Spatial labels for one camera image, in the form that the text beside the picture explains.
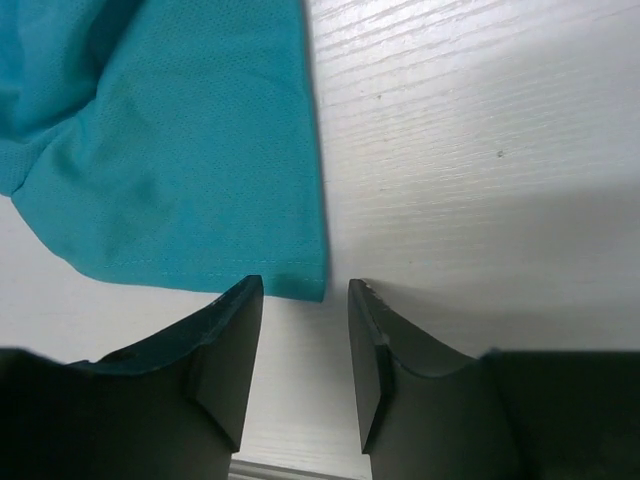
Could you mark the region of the teal t-shirt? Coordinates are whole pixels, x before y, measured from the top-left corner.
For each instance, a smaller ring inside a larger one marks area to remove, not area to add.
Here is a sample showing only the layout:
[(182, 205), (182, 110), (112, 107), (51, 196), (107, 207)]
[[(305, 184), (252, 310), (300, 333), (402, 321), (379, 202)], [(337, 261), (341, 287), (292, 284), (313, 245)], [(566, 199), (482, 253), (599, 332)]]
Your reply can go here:
[(1, 192), (105, 282), (321, 301), (301, 1), (5, 1)]

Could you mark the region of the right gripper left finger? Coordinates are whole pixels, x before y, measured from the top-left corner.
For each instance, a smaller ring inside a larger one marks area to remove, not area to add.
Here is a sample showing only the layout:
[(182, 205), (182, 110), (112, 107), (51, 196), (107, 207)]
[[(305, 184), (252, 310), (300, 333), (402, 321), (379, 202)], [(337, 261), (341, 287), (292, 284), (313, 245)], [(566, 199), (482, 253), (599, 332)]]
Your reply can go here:
[(96, 362), (1, 352), (5, 479), (224, 479), (241, 445), (264, 289), (218, 299)]

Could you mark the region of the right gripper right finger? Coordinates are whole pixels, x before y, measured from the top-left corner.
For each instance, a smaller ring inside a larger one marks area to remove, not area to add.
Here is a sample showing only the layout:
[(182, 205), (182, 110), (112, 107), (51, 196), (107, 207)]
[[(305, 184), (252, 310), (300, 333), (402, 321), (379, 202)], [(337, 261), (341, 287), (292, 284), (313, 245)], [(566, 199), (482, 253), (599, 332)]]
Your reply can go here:
[(376, 479), (635, 479), (639, 356), (467, 356), (348, 287), (363, 453)]

